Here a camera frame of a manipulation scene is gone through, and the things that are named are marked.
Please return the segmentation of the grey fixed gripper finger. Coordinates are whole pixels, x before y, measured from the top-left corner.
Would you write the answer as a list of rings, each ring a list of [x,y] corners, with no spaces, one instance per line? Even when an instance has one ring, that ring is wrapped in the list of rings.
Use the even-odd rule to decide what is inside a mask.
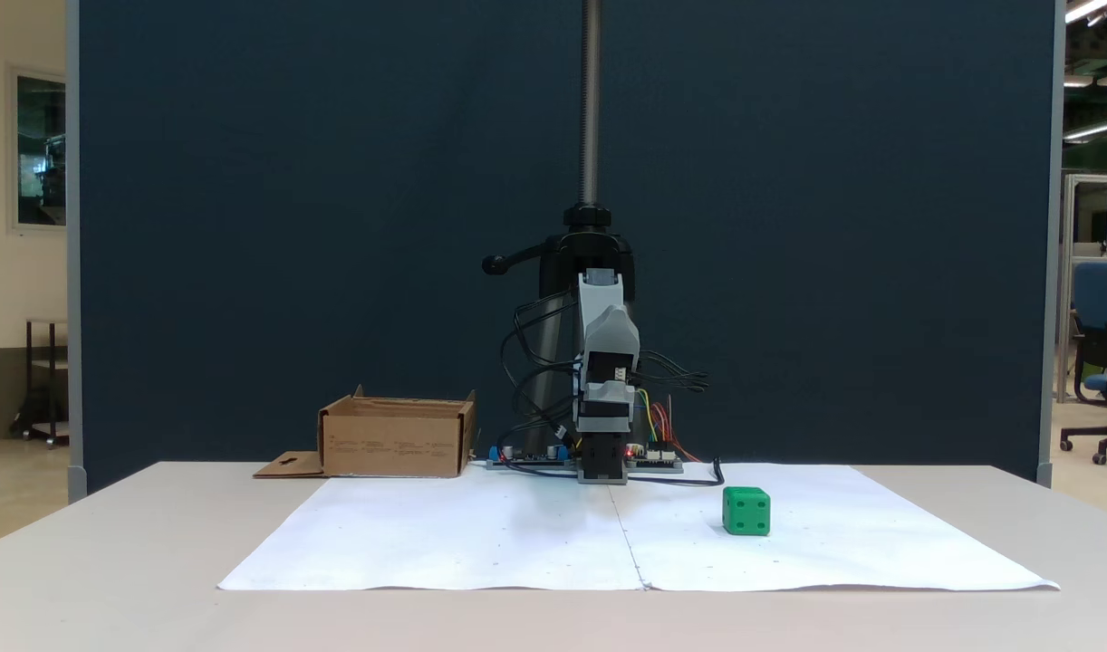
[[[606,404],[631,406],[637,389],[627,381],[584,381],[578,392],[579,404]]]

